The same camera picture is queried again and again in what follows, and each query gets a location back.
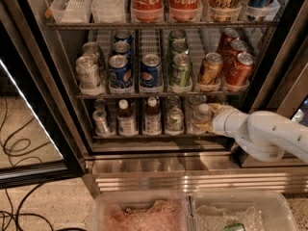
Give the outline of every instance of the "refrigerator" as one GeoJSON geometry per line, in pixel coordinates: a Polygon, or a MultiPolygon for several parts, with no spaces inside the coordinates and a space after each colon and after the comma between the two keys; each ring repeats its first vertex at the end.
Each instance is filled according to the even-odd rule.
{"type": "Polygon", "coordinates": [[[26,103],[51,141],[50,150],[57,155],[1,167],[1,188],[82,177],[93,197],[102,192],[158,189],[185,193],[210,189],[307,192],[308,167],[291,153],[285,152],[277,162],[258,161],[232,138],[190,133],[188,115],[183,134],[168,134],[165,102],[169,96],[178,96],[185,107],[190,96],[202,94],[207,103],[228,104],[247,114],[267,110],[296,119],[300,110],[303,115],[299,122],[307,126],[308,0],[275,0],[279,10],[271,19],[219,22],[207,21],[205,4],[199,21],[173,22],[168,1],[163,0],[162,19],[155,23],[134,20],[131,0],[124,0],[124,21],[117,23],[94,22],[92,16],[87,22],[56,22],[50,10],[54,0],[0,1],[2,96],[26,103]],[[196,79],[201,61],[207,53],[216,52],[226,28],[239,30],[255,57],[248,87],[229,91],[222,83],[218,90],[200,93],[196,79]],[[106,81],[105,93],[83,94],[76,78],[76,60],[83,54],[83,45],[98,42],[108,68],[114,35],[122,29],[129,30],[134,38],[132,92],[111,93],[106,81]],[[171,30],[185,30],[192,58],[192,88],[181,93],[170,90],[167,84],[171,30]],[[141,59],[149,53],[159,55],[163,64],[165,85],[155,93],[142,91],[140,86],[141,59]],[[150,96],[158,97],[162,109],[162,133],[155,136],[142,130],[144,102],[150,96]],[[115,128],[108,138],[95,133],[93,102],[98,98],[107,101],[115,128]],[[118,132],[116,112],[123,98],[134,99],[138,107],[135,136],[118,132]]]}

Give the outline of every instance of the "blue can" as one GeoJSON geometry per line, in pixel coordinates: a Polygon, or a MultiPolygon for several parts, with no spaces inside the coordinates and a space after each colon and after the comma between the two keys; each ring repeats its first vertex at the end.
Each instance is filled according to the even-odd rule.
{"type": "Polygon", "coordinates": [[[125,29],[117,30],[114,35],[114,42],[125,41],[132,45],[134,38],[132,34],[125,29]]]}
{"type": "Polygon", "coordinates": [[[161,58],[155,54],[147,54],[141,62],[141,86],[157,88],[162,85],[163,72],[161,58]]]}
{"type": "Polygon", "coordinates": [[[133,86],[132,66],[126,57],[115,55],[109,59],[111,86],[116,89],[127,89],[133,86]]]}
{"type": "Polygon", "coordinates": [[[133,51],[131,49],[131,45],[125,41],[119,41],[114,43],[114,51],[113,55],[122,55],[129,60],[132,58],[133,51]]]}

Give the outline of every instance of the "coca-cola bottle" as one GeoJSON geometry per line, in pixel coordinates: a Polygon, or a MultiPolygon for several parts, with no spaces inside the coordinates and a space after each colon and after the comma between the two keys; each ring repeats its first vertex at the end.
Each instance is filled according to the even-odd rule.
{"type": "Polygon", "coordinates": [[[118,133],[120,135],[134,136],[138,134],[136,114],[125,99],[121,99],[118,102],[117,120],[118,133]]]}
{"type": "Polygon", "coordinates": [[[161,107],[155,97],[149,97],[145,104],[143,133],[146,135],[162,134],[161,107]]]}

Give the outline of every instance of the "bottle label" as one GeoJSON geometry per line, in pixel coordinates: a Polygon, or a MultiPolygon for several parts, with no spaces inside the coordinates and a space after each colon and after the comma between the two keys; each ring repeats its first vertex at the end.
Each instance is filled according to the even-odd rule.
{"type": "Polygon", "coordinates": [[[147,133],[157,133],[162,130],[161,114],[144,116],[144,131],[147,133]]]}
{"type": "Polygon", "coordinates": [[[118,118],[118,131],[122,134],[132,134],[137,131],[137,123],[134,118],[118,118]]]}

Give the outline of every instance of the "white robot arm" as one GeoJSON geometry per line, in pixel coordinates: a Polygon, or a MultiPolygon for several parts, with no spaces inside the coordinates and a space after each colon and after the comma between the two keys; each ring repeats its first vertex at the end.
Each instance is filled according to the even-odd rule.
{"type": "Polygon", "coordinates": [[[214,116],[213,130],[234,138],[244,151],[260,161],[278,161],[286,150],[308,163],[308,127],[282,115],[266,111],[248,115],[226,106],[214,116]]]}

